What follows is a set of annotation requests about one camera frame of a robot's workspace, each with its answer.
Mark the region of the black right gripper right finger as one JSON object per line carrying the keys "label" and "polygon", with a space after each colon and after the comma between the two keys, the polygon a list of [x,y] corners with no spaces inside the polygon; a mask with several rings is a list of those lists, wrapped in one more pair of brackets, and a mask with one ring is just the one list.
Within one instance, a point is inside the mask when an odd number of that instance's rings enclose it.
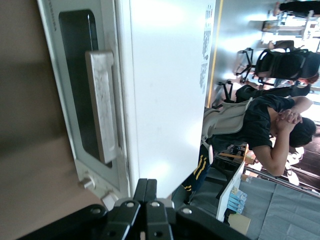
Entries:
{"label": "black right gripper right finger", "polygon": [[248,237],[192,206],[172,207],[157,198],[157,181],[146,182],[148,240],[247,240]]}

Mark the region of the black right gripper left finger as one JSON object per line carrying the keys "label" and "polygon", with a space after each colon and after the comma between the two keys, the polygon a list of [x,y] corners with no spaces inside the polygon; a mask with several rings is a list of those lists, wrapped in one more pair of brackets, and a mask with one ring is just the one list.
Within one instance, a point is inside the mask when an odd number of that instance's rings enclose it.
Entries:
{"label": "black right gripper left finger", "polygon": [[141,178],[133,198],[122,198],[108,211],[92,204],[41,227],[21,240],[124,240],[134,226],[148,180]]}

